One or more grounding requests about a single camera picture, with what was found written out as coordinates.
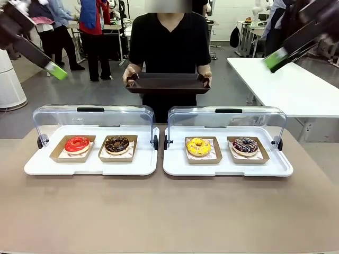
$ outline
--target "green object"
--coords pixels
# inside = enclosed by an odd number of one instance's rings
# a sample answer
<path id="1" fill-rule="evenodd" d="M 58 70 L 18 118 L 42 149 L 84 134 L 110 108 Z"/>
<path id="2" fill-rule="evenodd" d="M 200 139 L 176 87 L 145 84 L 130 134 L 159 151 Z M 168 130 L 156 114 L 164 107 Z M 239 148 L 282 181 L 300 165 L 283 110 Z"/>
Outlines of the green object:
<path id="1" fill-rule="evenodd" d="M 284 48 L 281 48 L 278 51 L 266 57 L 264 59 L 264 62 L 269 69 L 272 69 L 286 58 L 288 58 L 288 53 L 285 51 Z"/>
<path id="2" fill-rule="evenodd" d="M 46 65 L 45 70 L 59 80 L 64 80 L 68 76 L 67 72 L 57 66 L 54 62 L 49 62 Z"/>

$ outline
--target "person in red jacket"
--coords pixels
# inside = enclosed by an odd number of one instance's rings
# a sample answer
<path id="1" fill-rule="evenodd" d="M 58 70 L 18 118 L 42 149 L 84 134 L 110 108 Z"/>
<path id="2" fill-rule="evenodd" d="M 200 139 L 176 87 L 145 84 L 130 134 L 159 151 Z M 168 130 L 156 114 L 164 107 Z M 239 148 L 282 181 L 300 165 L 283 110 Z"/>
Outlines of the person in red jacket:
<path id="1" fill-rule="evenodd" d="M 90 13 L 92 10 L 88 10 L 89 8 L 91 8 L 89 5 L 82 3 L 80 14 L 80 32 L 84 51 L 88 54 L 88 68 L 90 70 L 90 79 L 91 81 L 99 81 L 99 69 L 97 60 L 99 57 L 101 64 L 100 77 L 102 80 L 110 80 L 110 63 L 105 52 L 106 47 L 104 46 L 104 35 L 102 33 L 103 24 L 110 24 L 109 3 L 104 0 L 96 0 L 95 25 L 93 26 L 94 28 L 89 28 L 90 22 L 84 22 L 84 20 L 89 19 L 90 17 L 94 18 L 92 13 Z"/>

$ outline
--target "yellow donut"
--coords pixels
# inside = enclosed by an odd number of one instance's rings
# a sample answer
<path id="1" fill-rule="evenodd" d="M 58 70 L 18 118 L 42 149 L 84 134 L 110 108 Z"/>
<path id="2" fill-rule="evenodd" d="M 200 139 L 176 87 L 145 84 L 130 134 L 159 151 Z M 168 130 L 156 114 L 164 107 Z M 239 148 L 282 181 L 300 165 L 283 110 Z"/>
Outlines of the yellow donut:
<path id="1" fill-rule="evenodd" d="M 211 144 L 208 140 L 199 138 L 191 139 L 186 144 L 187 151 L 194 156 L 203 157 L 211 151 Z"/>

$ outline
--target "white tray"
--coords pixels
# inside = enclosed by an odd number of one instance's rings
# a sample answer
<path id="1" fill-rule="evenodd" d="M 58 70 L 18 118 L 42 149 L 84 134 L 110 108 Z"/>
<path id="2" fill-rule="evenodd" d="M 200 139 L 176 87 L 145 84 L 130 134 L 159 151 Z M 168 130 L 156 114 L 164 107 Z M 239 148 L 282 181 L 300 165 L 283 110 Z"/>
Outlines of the white tray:
<path id="1" fill-rule="evenodd" d="M 51 152 L 66 135 L 96 135 L 94 147 L 85 163 L 57 163 L 49 158 Z M 138 143 L 132 163 L 104 163 L 99 150 L 107 135 L 137 135 Z M 159 129 L 153 135 L 159 138 Z M 49 144 L 39 149 L 27 162 L 24 170 L 29 175 L 99 174 L 120 176 L 146 176 L 156 169 L 158 151 L 150 143 L 149 126 L 98 127 L 65 125 L 49 137 Z"/>
<path id="2" fill-rule="evenodd" d="M 211 129 L 199 126 L 171 127 L 170 139 L 173 143 L 164 152 L 164 170 L 172 176 L 275 176 L 288 177 L 293 167 L 285 155 L 271 145 L 272 138 L 261 127 L 231 126 Z M 186 156 L 185 137 L 216 137 L 222 153 L 222 161 L 217 165 L 190 165 Z M 267 150 L 270 160 L 263 165 L 235 164 L 227 143 L 227 137 L 258 137 Z"/>

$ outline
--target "brown paper tray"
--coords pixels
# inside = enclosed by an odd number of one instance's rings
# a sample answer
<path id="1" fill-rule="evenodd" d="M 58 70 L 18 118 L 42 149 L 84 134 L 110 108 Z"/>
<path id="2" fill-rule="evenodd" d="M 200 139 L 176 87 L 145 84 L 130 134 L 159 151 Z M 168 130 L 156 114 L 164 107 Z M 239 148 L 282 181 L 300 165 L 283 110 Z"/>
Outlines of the brown paper tray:
<path id="1" fill-rule="evenodd" d="M 194 138 L 200 138 L 200 139 L 212 139 L 213 140 L 213 145 L 214 145 L 214 149 L 216 151 L 216 155 L 217 158 L 214 160 L 192 160 L 190 158 L 188 158 L 189 160 L 189 164 L 191 165 L 201 165 L 201 164 L 219 164 L 222 160 L 222 153 L 221 153 L 221 149 L 218 143 L 218 140 L 216 137 L 186 137 L 185 138 L 185 149 L 186 148 L 186 144 L 187 144 L 187 139 L 194 139 Z"/>
<path id="2" fill-rule="evenodd" d="M 135 83 L 126 89 L 133 94 L 205 94 L 210 90 L 209 83 L 204 87 L 204 78 L 198 74 L 134 74 L 128 80 Z"/>
<path id="3" fill-rule="evenodd" d="M 86 156 L 84 158 L 59 158 L 59 155 L 62 153 L 64 150 L 65 144 L 68 140 L 74 137 L 84 137 L 88 138 L 90 142 L 93 142 L 92 146 L 89 148 Z M 94 147 L 95 143 L 95 136 L 91 135 L 67 135 L 64 136 L 63 139 L 59 142 L 57 147 L 53 150 L 53 152 L 50 154 L 49 158 L 54 160 L 55 162 L 67 162 L 67 163 L 85 163 L 88 157 L 90 156 L 90 153 Z"/>
<path id="4" fill-rule="evenodd" d="M 136 154 L 136 147 L 137 147 L 137 142 L 138 142 L 138 136 L 137 135 L 120 135 L 120 136 L 124 136 L 125 138 L 128 139 L 129 142 L 133 142 L 134 141 L 133 157 L 132 158 L 121 158 L 121 159 L 119 159 L 119 158 L 103 158 L 103 157 L 100 157 L 102 149 L 105 149 L 105 144 L 106 144 L 107 139 L 109 139 L 111 137 L 114 137 L 114 135 L 111 135 L 111 136 L 107 136 L 105 138 L 104 142 L 101 145 L 98 157 L 99 157 L 99 159 L 102 162 L 133 162 L 134 155 Z"/>
<path id="5" fill-rule="evenodd" d="M 255 140 L 258 143 L 258 146 L 260 148 L 260 152 L 261 152 L 264 159 L 262 159 L 262 160 L 248 160 L 246 158 L 238 159 L 238 158 L 234 157 L 234 155 L 231 151 L 231 156 L 232 156 L 233 162 L 235 164 L 259 164 L 259 165 L 261 165 L 261 164 L 265 164 L 266 162 L 268 162 L 270 160 L 270 157 L 269 157 L 266 149 L 264 148 L 263 144 L 260 142 L 260 140 L 257 137 L 243 137 L 243 136 L 241 136 L 241 137 L 227 137 L 227 141 L 228 141 L 227 146 L 229 147 L 229 144 L 228 144 L 229 142 L 233 143 L 238 138 L 249 138 L 249 139 Z"/>

